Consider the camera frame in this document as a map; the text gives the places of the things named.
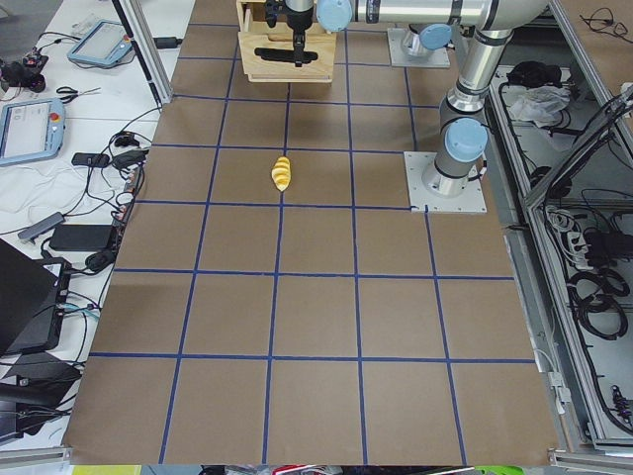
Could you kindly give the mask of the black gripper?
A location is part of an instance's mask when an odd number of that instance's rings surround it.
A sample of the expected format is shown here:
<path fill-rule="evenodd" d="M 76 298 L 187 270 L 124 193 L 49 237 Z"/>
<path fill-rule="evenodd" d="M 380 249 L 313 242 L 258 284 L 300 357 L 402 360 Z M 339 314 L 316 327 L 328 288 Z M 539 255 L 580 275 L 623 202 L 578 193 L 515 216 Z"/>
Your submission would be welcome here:
<path fill-rule="evenodd" d="M 278 17 L 284 15 L 286 24 L 293 31 L 293 60 L 302 67 L 305 58 L 305 31 L 313 24 L 314 0 L 267 0 L 264 3 L 265 21 L 274 28 Z"/>

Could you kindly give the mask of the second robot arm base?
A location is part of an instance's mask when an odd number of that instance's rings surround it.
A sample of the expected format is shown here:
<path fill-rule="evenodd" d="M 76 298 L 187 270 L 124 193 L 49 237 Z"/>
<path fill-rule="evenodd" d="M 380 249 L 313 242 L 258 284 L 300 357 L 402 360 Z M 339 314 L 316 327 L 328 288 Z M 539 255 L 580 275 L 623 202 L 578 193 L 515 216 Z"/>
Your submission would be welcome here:
<path fill-rule="evenodd" d="M 450 43 L 451 35 L 452 29 L 446 24 L 409 24 L 402 49 L 407 59 L 431 59 Z"/>

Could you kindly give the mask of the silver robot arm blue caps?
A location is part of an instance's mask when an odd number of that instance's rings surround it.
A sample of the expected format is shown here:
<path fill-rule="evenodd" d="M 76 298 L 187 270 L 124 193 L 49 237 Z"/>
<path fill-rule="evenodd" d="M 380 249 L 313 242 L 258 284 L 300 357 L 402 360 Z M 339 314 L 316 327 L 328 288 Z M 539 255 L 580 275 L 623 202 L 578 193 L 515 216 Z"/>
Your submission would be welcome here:
<path fill-rule="evenodd" d="M 421 176 L 429 192 L 453 198 L 463 193 L 487 146 L 488 133 L 475 115 L 483 110 L 505 46 L 515 29 L 534 20 L 546 6 L 545 1 L 266 1 L 264 11 L 269 27 L 280 16 L 285 18 L 292 31 L 292 48 L 285 56 L 297 67 L 307 58 L 306 35 L 313 20 L 328 32 L 360 21 L 474 27 L 458 79 L 441 104 L 441 149 Z"/>

